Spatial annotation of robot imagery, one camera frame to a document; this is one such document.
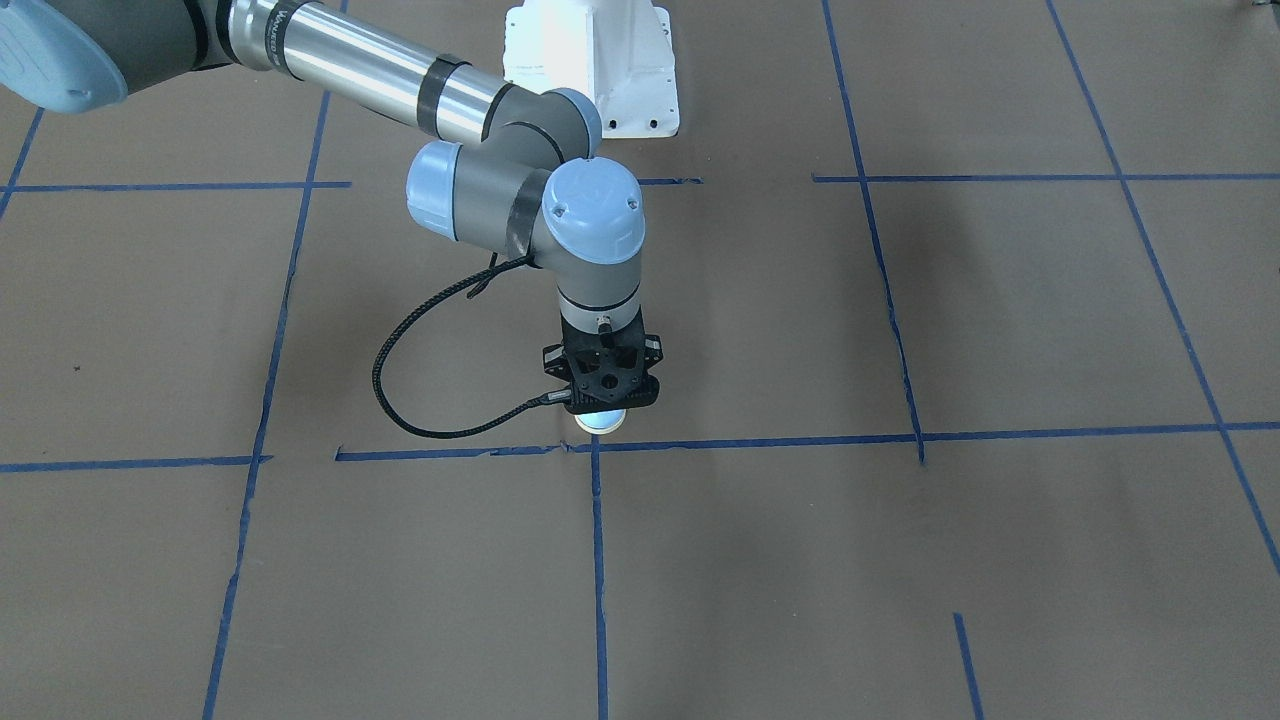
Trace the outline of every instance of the white object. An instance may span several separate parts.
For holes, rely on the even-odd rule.
[[[573,415],[573,419],[577,420],[577,427],[593,436],[607,436],[622,427],[622,421],[627,419],[627,411],[607,410],[604,413]]]
[[[534,92],[590,97],[607,138],[680,129],[671,15],[652,0],[525,0],[507,13],[503,67]]]

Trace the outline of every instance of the robot end effector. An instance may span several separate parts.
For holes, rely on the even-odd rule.
[[[9,0],[0,29],[0,82],[55,111],[239,63],[439,137],[412,164],[411,214],[556,274],[563,342],[544,369],[571,383],[570,413],[657,400],[648,369],[662,346],[644,332],[639,293],[644,202],[630,172],[593,159],[600,118],[581,94],[535,95],[319,1]]]

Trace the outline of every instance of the black cable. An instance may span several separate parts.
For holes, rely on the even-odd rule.
[[[562,402],[568,401],[570,393],[567,391],[547,392],[538,397],[526,400],[525,402],[517,405],[516,407],[512,407],[503,415],[499,415],[498,418],[494,418],[493,420],[489,420],[483,425],[476,425],[466,430],[428,430],[424,428],[419,428],[411,424],[404,418],[402,418],[399,413],[397,413],[396,409],[392,407],[390,401],[387,400],[387,393],[383,392],[383,365],[387,364],[387,356],[390,355],[392,348],[396,347],[396,343],[399,342],[402,337],[404,337],[404,333],[408,332],[411,327],[413,327],[413,323],[419,322],[422,318],[422,315],[426,315],[433,307],[435,307],[440,302],[444,302],[449,297],[453,297],[454,295],[462,292],[463,290],[477,283],[488,284],[489,281],[508,270],[515,270],[516,268],[529,265],[531,260],[532,256],[526,255],[516,260],[508,260],[500,265],[490,265],[489,268],[480,270],[479,273],[471,275],[470,278],[460,281],[442,290],[435,295],[435,297],[419,305],[417,309],[410,313],[408,316],[401,322],[399,327],[397,327],[396,331],[392,332],[390,337],[387,338],[387,342],[383,343],[383,348],[378,351],[378,357],[374,360],[374,395],[378,397],[378,404],[381,405],[383,413],[387,413],[387,416],[390,418],[392,421],[399,425],[404,432],[415,434],[417,437],[425,437],[433,439],[458,439],[480,434],[485,430],[492,430],[493,428],[497,428],[498,425],[506,423],[507,420],[515,418],[516,415],[520,415],[525,410],[531,410],[534,407],[540,407],[543,405],[559,405]]]

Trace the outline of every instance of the gray floor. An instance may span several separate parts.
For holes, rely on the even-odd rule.
[[[508,4],[351,9],[498,69]],[[684,128],[604,149],[663,396],[599,446],[381,416],[486,260],[419,133],[0,96],[0,717],[1280,716],[1275,13],[666,6]],[[549,389],[552,293],[431,318],[402,410]]]

